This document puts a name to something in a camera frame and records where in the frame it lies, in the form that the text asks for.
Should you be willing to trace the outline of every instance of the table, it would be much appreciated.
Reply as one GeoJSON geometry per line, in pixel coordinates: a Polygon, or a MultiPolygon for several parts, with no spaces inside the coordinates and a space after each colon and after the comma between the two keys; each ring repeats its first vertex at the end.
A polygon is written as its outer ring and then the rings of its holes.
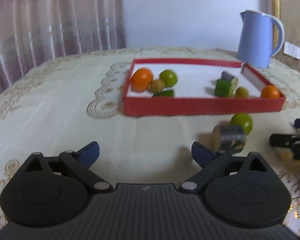
{"type": "MultiPolygon", "coordinates": [[[[207,144],[213,127],[231,115],[123,116],[122,88],[137,57],[236,60],[222,50],[120,49],[57,58],[31,70],[0,95],[0,193],[30,153],[54,156],[93,140],[100,144],[100,158],[91,170],[112,184],[178,186],[199,171],[191,158],[192,143],[207,144]]],[[[258,151],[274,168],[292,196],[284,224],[300,235],[300,161],[268,143],[272,133],[295,133],[291,124],[300,118],[300,74],[276,59],[260,72],[286,94],[287,101],[279,113],[252,114],[254,129],[240,155],[258,151]]],[[[0,208],[0,228],[5,224],[0,208]]]]}

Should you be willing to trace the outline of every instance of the red tray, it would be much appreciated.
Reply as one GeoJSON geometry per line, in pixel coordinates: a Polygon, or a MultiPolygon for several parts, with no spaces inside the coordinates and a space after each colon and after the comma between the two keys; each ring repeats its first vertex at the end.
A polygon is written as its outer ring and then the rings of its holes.
{"type": "Polygon", "coordinates": [[[123,92],[124,113],[128,116],[144,115],[202,115],[278,112],[285,96],[278,99],[260,98],[261,90],[271,83],[256,70],[240,62],[190,59],[190,58],[136,58],[131,64],[123,92]],[[175,98],[151,98],[149,92],[131,91],[132,74],[140,67],[150,68],[154,78],[164,69],[173,69],[178,74],[175,98]],[[239,77],[239,85],[248,88],[254,98],[217,98],[213,93],[213,81],[223,70],[239,77]]]}

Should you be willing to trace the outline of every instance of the pitcher spout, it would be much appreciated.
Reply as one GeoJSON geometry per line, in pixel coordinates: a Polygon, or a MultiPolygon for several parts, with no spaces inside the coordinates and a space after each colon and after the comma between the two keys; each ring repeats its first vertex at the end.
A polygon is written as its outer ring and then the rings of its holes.
{"type": "Polygon", "coordinates": [[[245,14],[246,14],[246,12],[245,12],[245,11],[244,11],[244,12],[242,12],[242,13],[240,13],[240,16],[241,16],[242,22],[244,22],[244,16],[245,16],[245,14]]]}

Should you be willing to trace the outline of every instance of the white wall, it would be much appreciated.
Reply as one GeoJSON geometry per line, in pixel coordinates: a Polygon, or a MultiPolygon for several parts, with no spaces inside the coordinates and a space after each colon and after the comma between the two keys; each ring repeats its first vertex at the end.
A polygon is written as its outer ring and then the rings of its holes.
{"type": "Polygon", "coordinates": [[[237,51],[246,9],[271,13],[271,0],[123,0],[127,47],[237,51]]]}

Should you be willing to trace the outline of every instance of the black gripper base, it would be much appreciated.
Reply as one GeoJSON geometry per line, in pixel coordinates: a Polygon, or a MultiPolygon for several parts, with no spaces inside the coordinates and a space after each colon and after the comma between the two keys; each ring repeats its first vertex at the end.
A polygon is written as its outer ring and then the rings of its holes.
{"type": "Polygon", "coordinates": [[[197,195],[173,184],[119,184],[96,194],[85,210],[57,226],[26,228],[9,223],[0,240],[295,240],[281,224],[268,228],[234,227],[211,215],[197,195]]]}

